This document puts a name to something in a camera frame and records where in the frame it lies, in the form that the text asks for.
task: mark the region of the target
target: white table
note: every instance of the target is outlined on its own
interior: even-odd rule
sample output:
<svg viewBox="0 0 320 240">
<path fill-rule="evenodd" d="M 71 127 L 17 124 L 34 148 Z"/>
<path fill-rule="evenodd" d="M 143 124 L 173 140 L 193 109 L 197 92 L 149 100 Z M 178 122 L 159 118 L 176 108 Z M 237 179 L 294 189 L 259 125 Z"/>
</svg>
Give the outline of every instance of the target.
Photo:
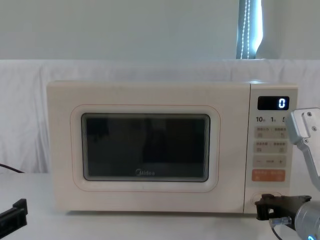
<svg viewBox="0 0 320 240">
<path fill-rule="evenodd" d="M 253 215 L 211 213 L 58 212 L 50 174 L 0 174 L 0 213 L 27 199 L 27 226 L 5 240 L 276 240 Z M 283 240 L 298 240 L 288 227 Z"/>
</svg>

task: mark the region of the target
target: orange button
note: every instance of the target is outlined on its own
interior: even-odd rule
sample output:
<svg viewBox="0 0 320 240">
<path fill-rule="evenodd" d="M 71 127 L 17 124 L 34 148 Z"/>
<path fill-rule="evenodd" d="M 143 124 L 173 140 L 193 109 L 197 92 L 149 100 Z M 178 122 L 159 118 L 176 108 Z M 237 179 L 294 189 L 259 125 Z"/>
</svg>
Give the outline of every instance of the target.
<svg viewBox="0 0 320 240">
<path fill-rule="evenodd" d="M 279 169 L 253 169 L 252 181 L 254 182 L 284 182 L 286 171 Z"/>
</svg>

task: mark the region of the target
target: black clamp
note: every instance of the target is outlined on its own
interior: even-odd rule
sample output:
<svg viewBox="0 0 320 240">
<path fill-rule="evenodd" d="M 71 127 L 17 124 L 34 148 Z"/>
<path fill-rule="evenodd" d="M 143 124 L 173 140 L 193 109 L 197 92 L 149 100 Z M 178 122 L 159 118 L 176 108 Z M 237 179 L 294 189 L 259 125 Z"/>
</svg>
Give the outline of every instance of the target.
<svg viewBox="0 0 320 240">
<path fill-rule="evenodd" d="M 20 199 L 12 208 L 0 213 L 0 239 L 27 225 L 27 200 Z"/>
<path fill-rule="evenodd" d="M 289 228 L 296 230 L 295 217 L 299 208 L 306 202 L 311 200 L 311 196 L 274 196 L 272 194 L 262 194 L 260 201 L 256 201 L 256 219 L 264 221 L 269 219 L 277 219 L 290 217 L 291 224 L 287 224 Z"/>
</svg>

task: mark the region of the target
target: button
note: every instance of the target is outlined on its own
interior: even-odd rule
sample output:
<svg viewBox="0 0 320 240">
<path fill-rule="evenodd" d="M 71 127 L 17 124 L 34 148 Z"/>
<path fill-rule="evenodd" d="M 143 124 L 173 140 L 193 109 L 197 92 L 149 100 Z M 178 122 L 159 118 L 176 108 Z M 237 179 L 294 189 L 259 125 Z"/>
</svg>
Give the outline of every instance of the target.
<svg viewBox="0 0 320 240">
<path fill-rule="evenodd" d="M 254 168 L 285 168 L 287 165 L 286 155 L 254 155 Z"/>
<path fill-rule="evenodd" d="M 253 169 L 253 182 L 284 182 L 286 171 L 282 169 Z"/>
<path fill-rule="evenodd" d="M 276 197 L 280 197 L 281 194 L 279 192 L 257 192 L 252 195 L 251 197 L 251 203 L 255 205 L 255 202 L 259 201 L 262 198 L 262 194 L 272 194 Z"/>
<path fill-rule="evenodd" d="M 288 133 L 285 126 L 256 126 L 254 137 L 257 139 L 286 139 Z"/>
<path fill-rule="evenodd" d="M 255 153 L 266 153 L 266 154 L 285 154 L 288 149 L 288 142 L 270 141 L 270 140 L 258 140 L 254 142 L 253 151 Z"/>
</svg>

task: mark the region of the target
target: digital display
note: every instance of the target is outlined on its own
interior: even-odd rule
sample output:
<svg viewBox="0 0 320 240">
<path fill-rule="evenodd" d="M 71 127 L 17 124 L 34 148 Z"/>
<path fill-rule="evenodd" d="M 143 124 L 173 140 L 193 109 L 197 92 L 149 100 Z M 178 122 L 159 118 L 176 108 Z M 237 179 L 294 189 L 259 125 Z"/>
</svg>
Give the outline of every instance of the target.
<svg viewBox="0 0 320 240">
<path fill-rule="evenodd" d="M 206 114 L 85 113 L 81 121 L 88 181 L 208 179 Z"/>
<path fill-rule="evenodd" d="M 290 98 L 288 96 L 260 96 L 258 110 L 288 110 Z"/>
</svg>

